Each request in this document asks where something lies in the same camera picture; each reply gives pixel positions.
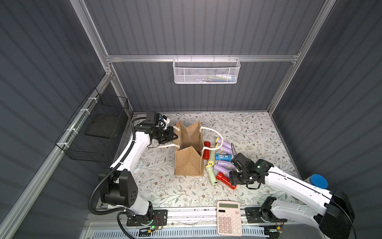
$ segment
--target white container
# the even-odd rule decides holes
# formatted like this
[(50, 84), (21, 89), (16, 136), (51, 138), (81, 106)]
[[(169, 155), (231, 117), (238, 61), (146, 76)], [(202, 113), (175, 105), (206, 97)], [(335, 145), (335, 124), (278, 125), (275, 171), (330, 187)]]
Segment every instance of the white container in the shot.
[(176, 84), (235, 84), (240, 70), (238, 58), (214, 60), (211, 57), (173, 60)]

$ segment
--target paper bag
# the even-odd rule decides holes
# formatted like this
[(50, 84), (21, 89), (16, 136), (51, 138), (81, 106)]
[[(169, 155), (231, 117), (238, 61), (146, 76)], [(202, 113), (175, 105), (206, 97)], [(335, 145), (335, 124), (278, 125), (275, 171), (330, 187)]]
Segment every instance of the paper bag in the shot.
[(174, 140), (180, 148), (175, 153), (175, 175), (203, 176), (204, 162), (197, 151), (202, 151), (203, 134), (200, 133), (200, 122), (185, 127), (180, 121), (177, 122), (175, 133), (178, 139)]

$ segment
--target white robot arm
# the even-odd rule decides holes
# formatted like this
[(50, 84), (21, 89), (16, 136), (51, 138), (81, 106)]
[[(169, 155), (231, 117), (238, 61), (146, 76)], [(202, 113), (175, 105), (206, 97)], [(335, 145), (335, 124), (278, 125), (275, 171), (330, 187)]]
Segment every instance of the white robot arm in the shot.
[(331, 239), (349, 237), (355, 215), (343, 192), (333, 193), (315, 187), (283, 172), (270, 162), (262, 159), (253, 162), (241, 153), (231, 162), (238, 169), (230, 172), (232, 185), (245, 184), (248, 187), (257, 181), (259, 187), (263, 183), (279, 188), (306, 204), (287, 203), (268, 197), (257, 212), (265, 222), (275, 222), (274, 218), (289, 219), (319, 228)]
[[(137, 120), (144, 121), (134, 126)], [(157, 112), (147, 112), (146, 117), (141, 117), (131, 122), (132, 136), (122, 154), (110, 166), (108, 173), (99, 175), (100, 183), (93, 190), (89, 199), (88, 208), (93, 214), (103, 215), (114, 211), (128, 211), (137, 216), (142, 223), (152, 220), (153, 208), (151, 202), (138, 195), (138, 187), (134, 180), (134, 171), (144, 149), (153, 139), (159, 144), (165, 144), (178, 136), (174, 134), (173, 127), (166, 116)], [(107, 211), (97, 211), (92, 207), (95, 192), (100, 191), (103, 203), (117, 206)]]

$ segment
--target blue lid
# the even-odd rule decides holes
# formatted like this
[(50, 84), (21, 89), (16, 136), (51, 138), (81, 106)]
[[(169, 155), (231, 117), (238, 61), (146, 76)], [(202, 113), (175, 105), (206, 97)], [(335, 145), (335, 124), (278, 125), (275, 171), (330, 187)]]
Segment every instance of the blue lid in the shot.
[(328, 187), (328, 181), (324, 177), (318, 174), (313, 174), (310, 178), (310, 181), (312, 182), (312, 185), (325, 189)]

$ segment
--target floral tablecloth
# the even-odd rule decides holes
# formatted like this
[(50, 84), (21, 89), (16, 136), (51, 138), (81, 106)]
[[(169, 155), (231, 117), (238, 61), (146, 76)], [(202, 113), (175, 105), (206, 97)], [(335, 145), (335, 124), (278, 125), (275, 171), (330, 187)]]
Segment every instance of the floral tablecloth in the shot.
[[(179, 120), (187, 127), (200, 121), (202, 126), (217, 130), (225, 141), (233, 143), (237, 153), (242, 153), (254, 161), (259, 158), (265, 159), (297, 177), (275, 126), (266, 112), (182, 113), (166, 116), (171, 120), (171, 125), (175, 125)], [(214, 132), (203, 130), (203, 134), (205, 141), (215, 142), (217, 136)], [(267, 185), (261, 185), (258, 190), (248, 190), (244, 185), (238, 185), (232, 190), (222, 182), (211, 186), (205, 170), (204, 177), (175, 176), (175, 151), (174, 147), (147, 148), (141, 156), (144, 166), (135, 176), (135, 180), (140, 195), (151, 201), (154, 207), (216, 206), (219, 200), (237, 201), (241, 205), (259, 205), (268, 196), (298, 203), (285, 192)]]

